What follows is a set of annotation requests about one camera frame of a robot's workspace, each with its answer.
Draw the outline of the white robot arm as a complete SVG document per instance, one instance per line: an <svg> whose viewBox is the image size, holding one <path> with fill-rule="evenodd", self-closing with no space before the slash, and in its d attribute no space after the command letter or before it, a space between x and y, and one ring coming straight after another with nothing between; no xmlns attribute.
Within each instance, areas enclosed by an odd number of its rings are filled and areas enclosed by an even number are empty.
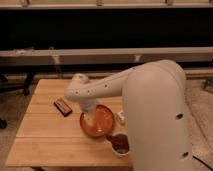
<svg viewBox="0 0 213 171"><path fill-rule="evenodd" d="M160 60L95 82L77 74L65 97L76 102L122 98L134 171L193 171L185 83L180 65Z"/></svg>

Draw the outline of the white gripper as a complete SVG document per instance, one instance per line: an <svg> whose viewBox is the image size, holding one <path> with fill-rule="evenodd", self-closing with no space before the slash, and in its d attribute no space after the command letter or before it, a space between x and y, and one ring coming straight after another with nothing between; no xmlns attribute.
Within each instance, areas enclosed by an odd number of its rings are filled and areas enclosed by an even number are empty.
<svg viewBox="0 0 213 171"><path fill-rule="evenodd" d="M86 123L94 122L94 113L96 111L96 103L95 102L82 102L80 104L80 109L83 113L84 121Z"/></svg>

